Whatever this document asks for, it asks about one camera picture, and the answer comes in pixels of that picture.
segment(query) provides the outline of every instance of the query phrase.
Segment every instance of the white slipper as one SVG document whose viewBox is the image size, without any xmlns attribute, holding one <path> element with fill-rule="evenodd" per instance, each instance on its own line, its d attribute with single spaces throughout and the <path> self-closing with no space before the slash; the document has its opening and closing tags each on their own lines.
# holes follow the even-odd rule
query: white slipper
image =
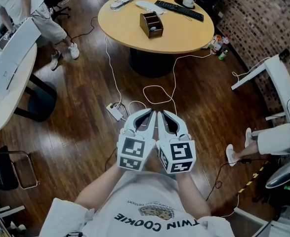
<svg viewBox="0 0 290 237">
<path fill-rule="evenodd" d="M 253 142 L 253 139 L 252 139 L 252 131 L 251 131 L 251 128 L 250 127 L 248 127 L 247 128 L 247 130 L 246 130 L 246 135 L 245 135 L 245 148 L 247 147 L 247 146 L 249 146 L 249 144 L 251 143 L 251 142 Z"/>
<path fill-rule="evenodd" d="M 232 167 L 236 164 L 238 160 L 233 159 L 234 147 L 232 144 L 229 144 L 226 148 L 226 156 L 228 159 L 229 165 Z"/>
</svg>

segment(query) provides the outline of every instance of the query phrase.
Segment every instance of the black keyboard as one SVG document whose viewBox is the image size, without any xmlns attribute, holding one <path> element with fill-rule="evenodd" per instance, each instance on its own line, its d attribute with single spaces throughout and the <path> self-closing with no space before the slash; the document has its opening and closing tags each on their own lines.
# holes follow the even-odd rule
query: black keyboard
<svg viewBox="0 0 290 237">
<path fill-rule="evenodd" d="M 169 3 L 169 2 L 164 2 L 164 1 L 157 0 L 155 2 L 155 5 L 157 5 L 159 7 L 162 7 L 164 9 L 167 9 L 167 10 L 172 10 L 172 11 L 175 11 L 177 13 L 180 13 L 180 14 L 183 14 L 183 15 L 186 15 L 186 16 L 189 16 L 191 18 L 200 20 L 202 22 L 204 21 L 204 16 L 202 14 L 200 14 L 198 12 L 195 12 L 193 10 L 190 10 L 190 9 L 184 8 L 182 6 L 173 4 L 173 3 Z"/>
</svg>

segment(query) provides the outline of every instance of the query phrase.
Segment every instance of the person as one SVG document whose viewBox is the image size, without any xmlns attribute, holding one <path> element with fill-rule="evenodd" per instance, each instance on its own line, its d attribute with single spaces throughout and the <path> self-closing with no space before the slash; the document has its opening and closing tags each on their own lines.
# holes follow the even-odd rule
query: person
<svg viewBox="0 0 290 237">
<path fill-rule="evenodd" d="M 77 44 L 71 42 L 65 30 L 52 20 L 44 0 L 0 0 L 0 17 L 10 32 L 14 31 L 10 17 L 17 27 L 27 18 L 32 18 L 41 32 L 37 44 L 39 46 L 46 45 L 48 52 L 51 54 L 49 64 L 51 70 L 54 71 L 57 68 L 61 52 L 57 50 L 56 45 L 61 42 L 68 46 L 73 59 L 78 58 L 80 52 Z"/>
<path fill-rule="evenodd" d="M 230 166 L 234 166 L 242 157 L 260 153 L 261 155 L 289 155 L 290 154 L 290 123 L 263 130 L 257 139 L 247 128 L 245 148 L 237 153 L 232 144 L 226 148 L 226 156 Z"/>
<path fill-rule="evenodd" d="M 39 237 L 233 237 L 228 221 L 212 217 L 189 172 L 176 181 L 114 164 L 75 202 L 55 198 Z"/>
</svg>

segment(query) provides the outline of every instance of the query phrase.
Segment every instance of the small bottle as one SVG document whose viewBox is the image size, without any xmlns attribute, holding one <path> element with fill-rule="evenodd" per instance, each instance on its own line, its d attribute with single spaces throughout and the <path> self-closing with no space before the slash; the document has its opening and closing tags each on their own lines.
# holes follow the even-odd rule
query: small bottle
<svg viewBox="0 0 290 237">
<path fill-rule="evenodd" d="M 226 57 L 227 53 L 228 50 L 223 51 L 218 58 L 222 61 Z"/>
</svg>

